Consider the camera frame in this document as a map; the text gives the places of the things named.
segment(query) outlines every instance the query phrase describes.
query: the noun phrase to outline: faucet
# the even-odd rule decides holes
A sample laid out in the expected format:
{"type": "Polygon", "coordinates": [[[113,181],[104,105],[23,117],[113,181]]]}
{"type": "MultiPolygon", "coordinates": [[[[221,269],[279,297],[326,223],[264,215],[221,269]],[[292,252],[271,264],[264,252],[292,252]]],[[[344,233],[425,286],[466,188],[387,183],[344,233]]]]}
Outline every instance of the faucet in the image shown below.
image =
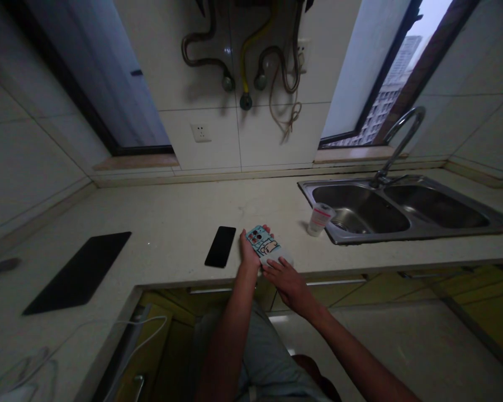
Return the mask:
{"type": "Polygon", "coordinates": [[[410,127],[410,130],[408,131],[408,134],[406,134],[406,137],[404,137],[401,141],[401,143],[398,145],[397,149],[391,155],[391,157],[387,160],[386,164],[383,166],[382,169],[378,170],[376,172],[376,175],[374,175],[374,178],[371,180],[369,185],[372,188],[378,188],[380,185],[387,186],[391,185],[393,183],[398,182],[399,180],[404,179],[408,175],[401,176],[396,179],[388,179],[387,174],[391,168],[391,165],[397,160],[398,156],[401,154],[402,150],[406,147],[406,145],[410,142],[412,137],[414,136],[415,132],[421,126],[421,123],[423,122],[423,119],[425,118],[425,108],[423,106],[417,106],[410,111],[408,111],[404,116],[402,116],[394,125],[393,127],[390,128],[390,130],[387,132],[386,137],[384,138],[384,142],[388,143],[391,138],[399,131],[404,124],[410,120],[410,118],[415,115],[415,122],[410,127]]]}

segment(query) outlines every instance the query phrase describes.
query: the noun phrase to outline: black mat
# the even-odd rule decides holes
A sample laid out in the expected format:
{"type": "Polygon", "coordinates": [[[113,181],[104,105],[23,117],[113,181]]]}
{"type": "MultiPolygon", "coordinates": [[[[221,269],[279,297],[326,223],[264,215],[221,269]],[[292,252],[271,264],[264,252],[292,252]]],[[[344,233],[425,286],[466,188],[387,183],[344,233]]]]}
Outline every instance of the black mat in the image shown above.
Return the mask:
{"type": "Polygon", "coordinates": [[[131,232],[91,237],[22,315],[86,304],[121,252],[131,232]]]}

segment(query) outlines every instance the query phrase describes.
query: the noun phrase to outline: power socket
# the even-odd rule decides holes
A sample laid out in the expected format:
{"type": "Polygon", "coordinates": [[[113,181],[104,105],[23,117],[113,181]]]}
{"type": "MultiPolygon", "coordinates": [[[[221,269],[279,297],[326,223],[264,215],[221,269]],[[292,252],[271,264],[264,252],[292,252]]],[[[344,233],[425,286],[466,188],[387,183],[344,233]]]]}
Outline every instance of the power socket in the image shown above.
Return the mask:
{"type": "Polygon", "coordinates": [[[298,54],[302,54],[302,57],[298,57],[298,62],[301,63],[300,74],[305,74],[309,68],[309,59],[311,57],[311,39],[298,39],[297,44],[298,54]]]}
{"type": "Polygon", "coordinates": [[[208,136],[208,127],[204,124],[191,124],[192,134],[196,142],[211,142],[211,137],[208,136]]]}

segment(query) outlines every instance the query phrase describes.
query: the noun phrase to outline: stainless steel sink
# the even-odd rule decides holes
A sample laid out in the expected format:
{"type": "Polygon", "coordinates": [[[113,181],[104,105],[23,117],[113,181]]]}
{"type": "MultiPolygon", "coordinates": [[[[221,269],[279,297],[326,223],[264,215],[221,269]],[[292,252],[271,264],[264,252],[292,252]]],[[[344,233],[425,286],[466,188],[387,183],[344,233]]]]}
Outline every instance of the stainless steel sink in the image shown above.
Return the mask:
{"type": "Polygon", "coordinates": [[[503,214],[424,176],[373,188],[372,179],[301,181],[313,205],[337,212],[326,226],[336,244],[503,233],[503,214]]]}

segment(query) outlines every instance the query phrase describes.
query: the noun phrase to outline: white countertop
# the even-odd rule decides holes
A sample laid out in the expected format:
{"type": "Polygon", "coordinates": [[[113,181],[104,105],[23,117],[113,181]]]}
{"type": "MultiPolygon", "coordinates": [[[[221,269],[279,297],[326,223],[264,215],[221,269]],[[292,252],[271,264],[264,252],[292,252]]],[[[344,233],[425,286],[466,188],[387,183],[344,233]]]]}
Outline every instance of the white countertop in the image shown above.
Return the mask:
{"type": "MultiPolygon", "coordinates": [[[[394,175],[404,173],[426,175],[503,212],[503,189],[490,189],[443,169],[394,175]]],[[[97,190],[3,256],[23,262],[0,276],[0,376],[40,347],[54,350],[80,324],[107,320],[79,329],[54,356],[58,362],[55,400],[86,400],[113,351],[104,347],[111,323],[127,319],[134,308],[139,295],[139,291],[131,295],[135,286],[170,287],[234,278],[240,262],[238,236],[225,269],[203,264],[218,226],[236,227],[239,234],[242,228],[268,223],[293,256],[295,268],[306,275],[503,261],[503,234],[357,246],[336,246],[326,233],[308,236],[305,224],[311,209],[296,183],[365,176],[372,174],[97,190]],[[125,231],[132,236],[88,304],[21,316],[87,239],[125,231]]]]}

